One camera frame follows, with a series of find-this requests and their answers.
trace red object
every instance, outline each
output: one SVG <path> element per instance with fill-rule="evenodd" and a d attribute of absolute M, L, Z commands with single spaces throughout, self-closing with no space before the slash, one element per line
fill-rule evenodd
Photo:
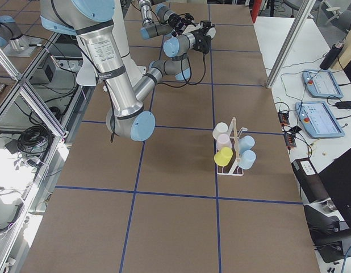
<path fill-rule="evenodd" d="M 253 20 L 253 23 L 255 23 L 256 17 L 260 11 L 261 2 L 262 2 L 262 0 L 255 0 L 254 1 L 253 10 L 251 11 L 251 19 Z"/>

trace white cup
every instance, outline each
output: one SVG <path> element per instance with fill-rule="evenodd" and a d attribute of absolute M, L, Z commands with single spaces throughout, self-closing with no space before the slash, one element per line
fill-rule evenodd
<path fill-rule="evenodd" d="M 232 143 L 228 134 L 220 134 L 217 137 L 217 150 L 221 151 L 223 147 L 232 148 Z"/>
<path fill-rule="evenodd" d="M 246 135 L 239 140 L 239 154 L 242 155 L 243 152 L 250 150 L 255 145 L 255 140 L 252 136 Z"/>
<path fill-rule="evenodd" d="M 241 160 L 239 162 L 239 167 L 241 169 L 250 169 L 256 160 L 256 154 L 252 150 L 246 150 L 241 155 Z"/>
<path fill-rule="evenodd" d="M 214 131 L 212 132 L 212 136 L 214 139 L 217 140 L 218 136 L 220 134 L 226 134 L 228 131 L 228 126 L 224 122 L 217 123 L 216 127 L 214 128 Z"/>

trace yellow cup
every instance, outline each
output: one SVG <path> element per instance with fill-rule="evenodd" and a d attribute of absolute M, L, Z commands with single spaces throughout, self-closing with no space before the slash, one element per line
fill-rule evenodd
<path fill-rule="evenodd" d="M 218 166 L 225 167 L 230 163 L 232 150 L 229 147 L 223 147 L 214 156 L 214 161 Z"/>

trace white cup rack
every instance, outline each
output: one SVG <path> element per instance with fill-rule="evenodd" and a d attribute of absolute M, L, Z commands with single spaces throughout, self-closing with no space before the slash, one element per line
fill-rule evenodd
<path fill-rule="evenodd" d="M 242 176 L 244 175 L 244 170 L 239 167 L 240 153 L 239 153 L 239 139 L 243 132 L 248 131 L 247 128 L 242 127 L 239 132 L 237 132 L 236 118 L 233 117 L 230 125 L 228 126 L 227 135 L 230 137 L 232 143 L 232 151 L 234 156 L 231 158 L 230 163 L 225 166 L 217 166 L 218 175 L 231 175 L 231 176 Z"/>

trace white table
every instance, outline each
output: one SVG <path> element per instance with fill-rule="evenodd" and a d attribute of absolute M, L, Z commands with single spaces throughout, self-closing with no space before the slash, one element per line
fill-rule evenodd
<path fill-rule="evenodd" d="M 270 17 L 258 17 L 255 23 L 255 31 L 257 39 L 259 42 L 260 50 L 263 55 L 264 64 L 266 67 L 266 72 L 269 74 L 270 69 L 273 67 L 273 64 L 278 56 L 278 53 L 282 47 L 284 39 L 293 23 L 291 18 L 270 18 Z M 298 38 L 296 39 L 292 51 L 290 52 L 284 67 L 291 64 L 303 63 L 315 61 L 318 58 L 321 58 L 326 52 L 329 51 L 328 44 L 325 42 L 322 34 L 318 30 L 316 24 L 312 19 L 307 19 L 305 25 L 302 28 Z M 316 69 L 319 70 L 319 65 L 323 59 L 320 59 L 311 64 L 301 64 L 293 65 L 289 68 L 283 68 L 281 74 L 283 73 L 297 73 L 305 69 Z M 349 80 L 346 77 L 343 71 L 334 73 L 334 76 L 338 84 L 348 83 Z M 304 93 L 304 83 L 302 80 L 302 73 L 298 75 L 284 75 L 283 80 L 289 95 L 302 98 Z M 341 90 L 344 94 L 344 101 L 351 101 L 351 85 L 341 86 Z M 285 102 L 289 105 L 290 109 L 295 109 L 295 103 L 298 100 L 290 98 L 285 95 L 284 87 L 280 77 L 275 82 L 273 88 L 273 96 L 277 96 L 281 99 L 282 102 Z M 279 98 L 274 98 L 275 102 L 280 101 Z M 304 94 L 303 101 L 321 101 L 324 99 L 312 98 L 308 91 Z M 276 108 L 281 110 L 286 110 L 286 106 L 277 104 Z M 336 107 L 331 106 L 332 113 L 335 117 L 344 117 L 351 114 L 351 110 L 339 110 Z M 296 111 L 290 112 L 290 125 L 293 127 L 296 125 L 298 113 Z M 351 117 L 339 120 L 341 125 L 348 123 L 344 127 L 345 136 L 339 139 L 316 139 L 310 138 L 304 131 L 300 132 L 306 139 L 306 141 L 311 144 L 314 142 L 313 154 L 311 157 L 312 164 L 315 166 L 318 172 L 322 171 L 325 167 L 332 163 L 335 158 L 341 156 L 345 151 L 351 148 Z M 294 148 L 290 152 L 290 162 L 293 162 L 295 159 L 306 158 L 307 145 L 299 140 L 296 140 L 297 148 Z M 319 204 L 311 204 L 314 208 L 319 208 Z M 333 213 L 333 215 L 338 216 L 340 220 L 343 218 L 338 212 Z M 333 265 L 333 263 L 326 264 L 323 262 L 321 256 L 316 251 L 316 256 L 318 259 L 320 271 L 326 273 L 327 269 L 330 267 L 336 268 L 335 273 L 340 273 L 342 268 L 342 263 L 338 265 Z M 345 267 L 344 273 L 351 273 L 351 258 L 348 258 L 347 264 Z"/>

